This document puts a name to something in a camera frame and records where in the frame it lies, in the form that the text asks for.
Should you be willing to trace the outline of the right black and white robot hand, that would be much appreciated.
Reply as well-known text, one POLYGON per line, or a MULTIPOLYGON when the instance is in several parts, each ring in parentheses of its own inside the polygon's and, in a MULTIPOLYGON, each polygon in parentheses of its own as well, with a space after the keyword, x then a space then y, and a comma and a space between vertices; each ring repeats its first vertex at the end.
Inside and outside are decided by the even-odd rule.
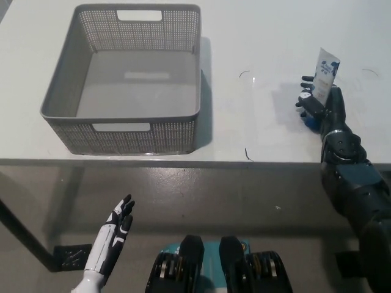
POLYGON ((301 109, 300 118, 311 131, 325 136, 336 129, 347 129, 345 102, 340 87, 331 87, 326 101, 322 103, 312 93, 313 76, 302 76, 295 106, 301 109))

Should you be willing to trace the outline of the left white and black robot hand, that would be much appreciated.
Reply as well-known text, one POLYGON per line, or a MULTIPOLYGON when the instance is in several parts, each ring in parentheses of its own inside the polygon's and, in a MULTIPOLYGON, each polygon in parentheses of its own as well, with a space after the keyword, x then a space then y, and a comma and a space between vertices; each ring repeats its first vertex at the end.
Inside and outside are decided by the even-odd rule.
POLYGON ((128 194, 112 210, 97 234, 84 270, 106 278, 110 276, 130 231, 134 204, 131 194, 128 194))

